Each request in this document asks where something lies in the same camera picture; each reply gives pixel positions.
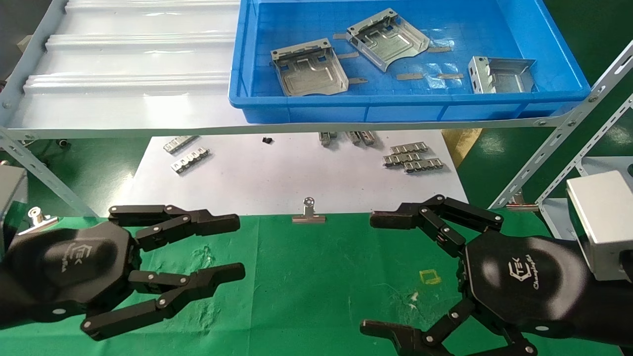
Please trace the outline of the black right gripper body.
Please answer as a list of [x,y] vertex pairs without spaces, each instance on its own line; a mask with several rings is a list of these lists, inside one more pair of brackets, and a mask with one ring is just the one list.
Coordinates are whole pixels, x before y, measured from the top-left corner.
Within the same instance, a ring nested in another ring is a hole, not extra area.
[[578,330],[576,309],[593,275],[576,242],[489,230],[465,245],[463,267],[473,317],[489,331],[562,339]]

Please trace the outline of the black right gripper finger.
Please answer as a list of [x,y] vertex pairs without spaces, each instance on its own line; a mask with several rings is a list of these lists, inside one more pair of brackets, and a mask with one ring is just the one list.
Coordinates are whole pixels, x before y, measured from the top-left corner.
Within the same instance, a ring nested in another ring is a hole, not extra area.
[[[364,319],[360,332],[366,336],[390,340],[399,356],[452,356],[443,341],[468,318],[481,311],[470,298],[463,298],[429,330],[423,331],[404,324]],[[475,356],[537,356],[538,350],[514,326],[500,329],[508,345],[475,353]]]
[[373,211],[370,214],[370,226],[373,228],[418,228],[448,255],[462,258],[466,239],[449,226],[450,222],[483,233],[488,230],[500,231],[504,218],[441,194],[423,203],[402,203],[397,210]]

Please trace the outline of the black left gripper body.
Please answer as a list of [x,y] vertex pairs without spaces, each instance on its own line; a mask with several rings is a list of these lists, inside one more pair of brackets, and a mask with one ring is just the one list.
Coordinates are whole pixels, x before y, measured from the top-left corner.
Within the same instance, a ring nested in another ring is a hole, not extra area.
[[18,236],[1,262],[1,328],[112,311],[140,264],[131,233],[112,222]]

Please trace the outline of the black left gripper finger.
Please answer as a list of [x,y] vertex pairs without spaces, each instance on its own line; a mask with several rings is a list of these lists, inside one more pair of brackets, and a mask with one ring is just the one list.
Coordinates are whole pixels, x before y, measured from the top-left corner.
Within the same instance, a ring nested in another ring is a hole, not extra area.
[[190,275],[134,270],[128,277],[131,288],[142,294],[156,294],[132,306],[90,316],[82,322],[86,335],[99,342],[174,317],[191,302],[211,298],[218,286],[246,277],[242,263],[199,269]]
[[136,244],[151,252],[191,236],[213,236],[240,229],[236,214],[213,216],[208,210],[186,211],[174,205],[125,205],[109,208],[108,220],[124,227],[142,227]]

